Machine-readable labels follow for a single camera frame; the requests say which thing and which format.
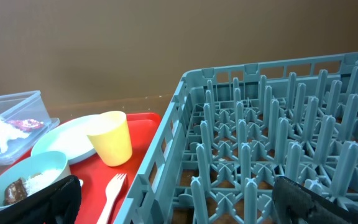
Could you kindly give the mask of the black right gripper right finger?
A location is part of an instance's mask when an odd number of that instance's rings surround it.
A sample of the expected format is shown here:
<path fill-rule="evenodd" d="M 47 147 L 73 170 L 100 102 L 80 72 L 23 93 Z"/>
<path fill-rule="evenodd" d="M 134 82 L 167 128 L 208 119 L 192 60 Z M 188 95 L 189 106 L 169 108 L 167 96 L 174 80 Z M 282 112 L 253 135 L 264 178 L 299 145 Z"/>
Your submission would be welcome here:
<path fill-rule="evenodd" d="M 277 223 L 358 224 L 358 215 L 333 204 L 285 176 L 275 179 L 272 190 Z"/>

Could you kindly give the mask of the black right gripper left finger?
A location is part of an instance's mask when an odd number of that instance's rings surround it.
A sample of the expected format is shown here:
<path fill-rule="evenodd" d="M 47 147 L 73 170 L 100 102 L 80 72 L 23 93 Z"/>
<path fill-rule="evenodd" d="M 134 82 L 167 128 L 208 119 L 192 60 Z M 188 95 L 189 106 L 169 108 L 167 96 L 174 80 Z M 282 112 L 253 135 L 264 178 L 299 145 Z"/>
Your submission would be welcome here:
<path fill-rule="evenodd" d="M 69 175 L 0 211 L 0 224 L 74 224 L 81 205 L 79 178 Z"/>

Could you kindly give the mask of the white rice pile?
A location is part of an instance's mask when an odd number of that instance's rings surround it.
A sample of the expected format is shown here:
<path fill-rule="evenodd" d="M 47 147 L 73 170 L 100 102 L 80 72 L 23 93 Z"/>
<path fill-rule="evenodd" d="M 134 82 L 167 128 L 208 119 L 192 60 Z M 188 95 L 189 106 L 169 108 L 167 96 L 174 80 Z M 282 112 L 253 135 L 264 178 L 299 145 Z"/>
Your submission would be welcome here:
<path fill-rule="evenodd" d="M 60 175 L 60 169 L 49 169 L 28 177 L 23 186 L 28 196 L 48 187 Z"/>

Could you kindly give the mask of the pale green bowl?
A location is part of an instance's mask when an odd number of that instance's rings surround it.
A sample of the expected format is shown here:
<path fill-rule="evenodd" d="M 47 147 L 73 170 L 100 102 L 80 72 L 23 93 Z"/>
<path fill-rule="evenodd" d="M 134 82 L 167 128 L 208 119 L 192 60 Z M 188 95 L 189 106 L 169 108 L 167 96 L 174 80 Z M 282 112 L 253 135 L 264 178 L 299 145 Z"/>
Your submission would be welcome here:
<path fill-rule="evenodd" d="M 4 192 L 9 184 L 19 178 L 28 179 L 34 174 L 43 173 L 46 170 L 56 169 L 58 172 L 53 176 L 46 186 L 71 174 L 66 155 L 58 151 L 48 151 L 34 156 L 30 156 L 0 175 L 0 210 L 4 210 L 8 205 L 4 205 Z"/>

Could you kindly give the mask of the brown food scrap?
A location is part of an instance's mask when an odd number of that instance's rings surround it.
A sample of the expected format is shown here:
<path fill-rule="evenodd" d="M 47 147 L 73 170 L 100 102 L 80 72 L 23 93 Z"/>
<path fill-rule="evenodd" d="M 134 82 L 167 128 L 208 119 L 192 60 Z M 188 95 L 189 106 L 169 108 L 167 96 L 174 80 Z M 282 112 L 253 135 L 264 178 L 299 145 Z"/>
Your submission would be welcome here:
<path fill-rule="evenodd" d="M 3 201 L 5 206 L 17 203 L 27 197 L 24 182 L 25 180 L 23 178 L 19 178 L 6 187 Z"/>

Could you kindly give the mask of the yellow plastic cup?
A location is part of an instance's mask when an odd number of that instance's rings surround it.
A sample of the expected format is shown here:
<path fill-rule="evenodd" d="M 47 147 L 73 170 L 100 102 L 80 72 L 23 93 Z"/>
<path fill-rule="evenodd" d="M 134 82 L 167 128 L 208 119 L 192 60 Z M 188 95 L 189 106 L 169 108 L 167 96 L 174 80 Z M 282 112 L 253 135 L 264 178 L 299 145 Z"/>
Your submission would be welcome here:
<path fill-rule="evenodd" d="M 132 156 L 127 115 L 122 111 L 97 114 L 85 133 L 101 160 L 109 167 L 126 163 Z"/>

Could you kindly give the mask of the red snack wrapper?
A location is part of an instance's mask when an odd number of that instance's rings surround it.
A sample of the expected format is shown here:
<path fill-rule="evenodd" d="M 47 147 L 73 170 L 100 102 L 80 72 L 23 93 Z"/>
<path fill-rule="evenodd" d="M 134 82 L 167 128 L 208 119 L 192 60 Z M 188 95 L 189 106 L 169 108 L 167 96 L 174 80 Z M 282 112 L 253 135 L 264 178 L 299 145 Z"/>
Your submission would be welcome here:
<path fill-rule="evenodd" d="M 23 132 L 32 132 L 44 127 L 44 122 L 36 119 L 10 120 L 8 123 Z"/>

